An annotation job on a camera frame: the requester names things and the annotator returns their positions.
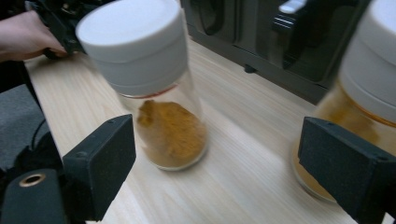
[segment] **brown spice powder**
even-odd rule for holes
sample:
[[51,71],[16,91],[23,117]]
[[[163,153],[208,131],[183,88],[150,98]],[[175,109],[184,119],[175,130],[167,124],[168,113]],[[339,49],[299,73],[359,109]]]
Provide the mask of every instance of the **brown spice powder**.
[[136,130],[146,143],[148,157],[161,167],[187,165],[205,149],[205,125],[174,102],[143,103]]

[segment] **white lid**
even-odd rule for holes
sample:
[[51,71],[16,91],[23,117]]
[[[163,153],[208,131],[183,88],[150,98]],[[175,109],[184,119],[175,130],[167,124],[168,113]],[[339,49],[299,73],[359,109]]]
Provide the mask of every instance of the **white lid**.
[[396,1],[374,0],[346,51],[346,93],[364,109],[396,122]]
[[146,95],[187,67],[183,20],[175,0],[119,0],[97,8],[76,29],[82,47],[111,87]]

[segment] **spice jar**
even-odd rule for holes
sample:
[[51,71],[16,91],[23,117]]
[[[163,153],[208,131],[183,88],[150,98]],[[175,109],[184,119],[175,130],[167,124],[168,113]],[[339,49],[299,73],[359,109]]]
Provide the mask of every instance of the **spice jar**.
[[[377,0],[367,9],[351,39],[332,90],[318,104],[315,117],[336,123],[396,156],[396,1]],[[292,150],[292,164],[309,193],[334,198]]]
[[77,36],[134,117],[135,136],[157,167],[180,170],[204,155],[207,130],[188,66],[175,0],[120,0],[97,8]]

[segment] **table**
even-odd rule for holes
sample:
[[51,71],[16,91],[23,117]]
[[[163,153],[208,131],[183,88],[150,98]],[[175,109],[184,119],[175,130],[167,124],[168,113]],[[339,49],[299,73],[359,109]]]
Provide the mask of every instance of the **table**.
[[[290,148],[307,101],[188,40],[192,78],[210,131],[190,169],[165,172],[136,143],[136,162],[103,223],[355,223],[298,184]],[[103,122],[128,114],[84,54],[26,61],[61,155]],[[384,223],[391,223],[386,217]]]

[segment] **human hand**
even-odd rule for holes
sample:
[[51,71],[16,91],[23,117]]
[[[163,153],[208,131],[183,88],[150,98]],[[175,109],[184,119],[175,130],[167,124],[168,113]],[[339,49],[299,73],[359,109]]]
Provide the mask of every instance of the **human hand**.
[[67,55],[35,11],[0,21],[0,62],[31,59],[43,54],[44,49],[58,57]]

